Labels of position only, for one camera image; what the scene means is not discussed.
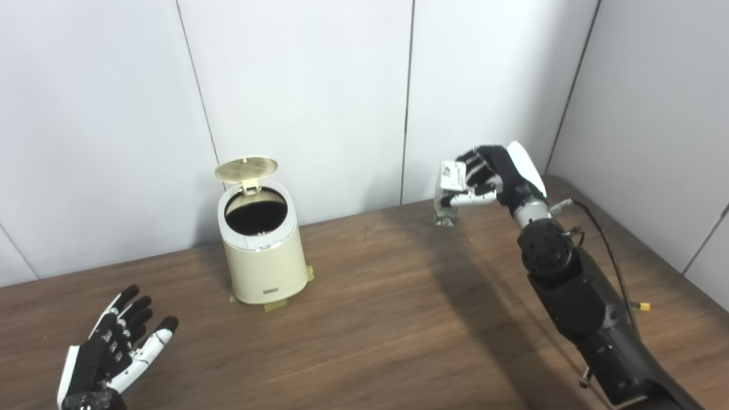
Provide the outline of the white and black right hand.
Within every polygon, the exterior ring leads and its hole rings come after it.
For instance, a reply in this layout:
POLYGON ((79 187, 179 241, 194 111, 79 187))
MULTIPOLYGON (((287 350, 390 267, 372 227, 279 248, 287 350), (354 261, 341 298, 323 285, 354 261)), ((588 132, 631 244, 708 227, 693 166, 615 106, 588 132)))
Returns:
POLYGON ((492 202, 512 214, 527 203, 547 202, 544 182, 519 142, 477 146, 441 166, 436 210, 492 202))

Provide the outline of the white and black left hand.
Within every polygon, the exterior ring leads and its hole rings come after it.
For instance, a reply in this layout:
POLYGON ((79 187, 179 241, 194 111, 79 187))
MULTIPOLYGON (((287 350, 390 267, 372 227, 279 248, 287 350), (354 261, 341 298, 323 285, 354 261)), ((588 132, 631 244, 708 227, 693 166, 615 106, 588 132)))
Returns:
POLYGON ((152 300, 139 293, 135 284, 120 291, 101 312, 88 338, 68 348, 57 408, 126 408, 123 392, 149 369, 179 327, 179 319, 168 316, 148 331, 152 300))

